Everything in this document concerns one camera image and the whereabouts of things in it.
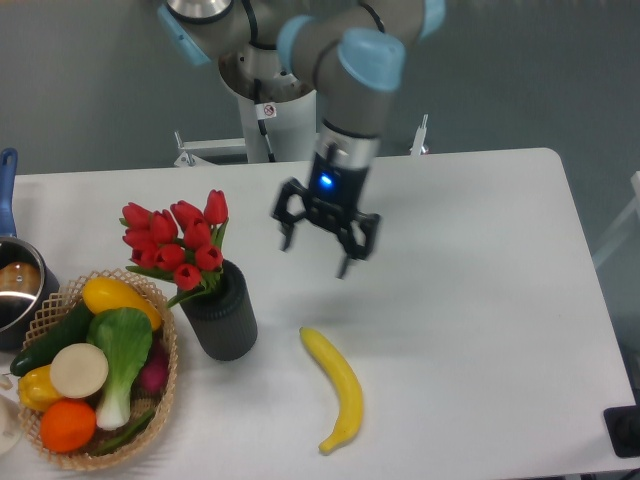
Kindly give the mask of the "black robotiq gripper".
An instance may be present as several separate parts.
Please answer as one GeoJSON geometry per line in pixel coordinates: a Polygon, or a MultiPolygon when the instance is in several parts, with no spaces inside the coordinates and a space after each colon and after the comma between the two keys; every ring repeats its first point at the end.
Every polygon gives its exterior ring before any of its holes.
{"type": "Polygon", "coordinates": [[[381,216],[359,210],[359,200],[369,169],[348,169],[330,163],[315,154],[308,188],[296,179],[285,181],[277,196],[272,218],[280,225],[284,236],[281,250],[292,243],[295,225],[308,219],[314,225],[336,234],[344,256],[337,277],[343,279],[350,265],[366,260],[374,250],[381,216]],[[302,202],[297,213],[289,211],[289,201],[298,197],[302,202]]]}

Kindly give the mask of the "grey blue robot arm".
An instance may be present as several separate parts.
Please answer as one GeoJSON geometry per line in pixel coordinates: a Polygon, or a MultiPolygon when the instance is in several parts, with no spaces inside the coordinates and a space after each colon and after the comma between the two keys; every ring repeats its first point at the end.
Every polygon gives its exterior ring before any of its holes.
{"type": "Polygon", "coordinates": [[[344,249],[339,272],[374,249],[377,214],[358,208],[371,161],[402,82],[406,52],[443,23],[443,1],[360,1],[326,20],[303,1],[163,1],[161,22],[189,61],[274,53],[278,66],[323,95],[309,181],[286,181],[272,216],[290,246],[306,219],[344,249]]]}

